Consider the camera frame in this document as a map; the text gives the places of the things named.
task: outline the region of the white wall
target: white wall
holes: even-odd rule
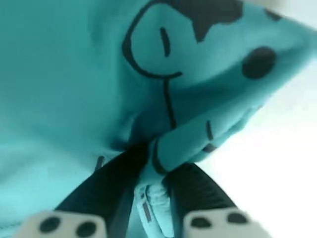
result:
[[[317,29],[316,0],[266,4]],[[317,237],[316,137],[317,61],[199,166],[274,238]]]

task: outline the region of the teal hoodie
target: teal hoodie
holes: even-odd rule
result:
[[[144,141],[128,237],[172,237],[161,179],[241,130],[316,34],[236,0],[1,0],[0,238]]]

